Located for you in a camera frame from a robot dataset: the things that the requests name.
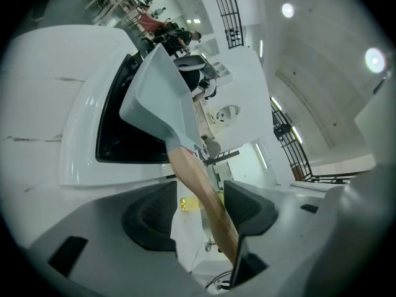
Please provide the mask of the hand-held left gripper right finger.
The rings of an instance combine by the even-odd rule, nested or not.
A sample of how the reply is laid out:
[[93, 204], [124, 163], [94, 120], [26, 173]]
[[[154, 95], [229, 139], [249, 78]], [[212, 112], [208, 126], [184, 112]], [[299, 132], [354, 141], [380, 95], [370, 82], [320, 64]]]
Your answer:
[[389, 168], [323, 197], [225, 184], [239, 233], [232, 293], [386, 293]]

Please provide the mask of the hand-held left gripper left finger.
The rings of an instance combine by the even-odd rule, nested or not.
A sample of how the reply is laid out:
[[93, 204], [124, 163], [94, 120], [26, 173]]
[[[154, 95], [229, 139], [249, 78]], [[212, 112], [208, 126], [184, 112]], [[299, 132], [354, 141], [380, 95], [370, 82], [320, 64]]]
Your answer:
[[66, 296], [205, 296], [176, 246], [183, 233], [168, 181], [81, 205], [29, 251]]

